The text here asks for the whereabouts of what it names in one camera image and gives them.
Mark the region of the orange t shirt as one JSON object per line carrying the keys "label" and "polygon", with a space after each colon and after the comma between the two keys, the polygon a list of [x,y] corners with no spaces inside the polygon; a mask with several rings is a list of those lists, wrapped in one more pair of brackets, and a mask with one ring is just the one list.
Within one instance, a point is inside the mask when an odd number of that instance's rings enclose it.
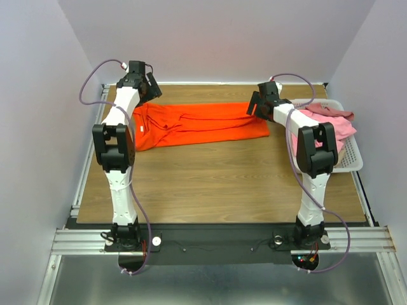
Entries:
{"label": "orange t shirt", "polygon": [[266,121],[246,113],[244,102],[144,104],[133,111],[135,148],[185,146],[270,135]]}

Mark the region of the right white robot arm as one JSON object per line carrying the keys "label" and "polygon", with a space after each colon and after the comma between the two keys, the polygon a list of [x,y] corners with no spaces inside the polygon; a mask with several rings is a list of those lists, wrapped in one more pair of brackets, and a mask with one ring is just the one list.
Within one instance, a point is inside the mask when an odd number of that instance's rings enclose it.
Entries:
{"label": "right white robot arm", "polygon": [[278,123],[286,129],[288,153],[302,188],[301,204],[296,216],[292,241],[307,248],[324,235],[324,197],[333,167],[338,162],[335,129],[331,123],[320,123],[279,96],[280,86],[274,81],[260,83],[252,93],[248,115]]}

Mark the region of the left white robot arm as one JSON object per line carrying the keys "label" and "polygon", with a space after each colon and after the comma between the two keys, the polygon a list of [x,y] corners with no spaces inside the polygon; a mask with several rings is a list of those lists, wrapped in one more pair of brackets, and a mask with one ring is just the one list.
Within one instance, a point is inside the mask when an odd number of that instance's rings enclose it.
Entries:
{"label": "left white robot arm", "polygon": [[93,126],[95,155],[107,178],[113,204],[111,232],[104,239],[112,245],[135,250],[142,245],[138,216],[131,191],[135,161],[135,132],[131,116],[136,107],[160,97],[162,92],[151,65],[138,60],[122,63],[126,74],[116,84],[116,97],[105,119]]}

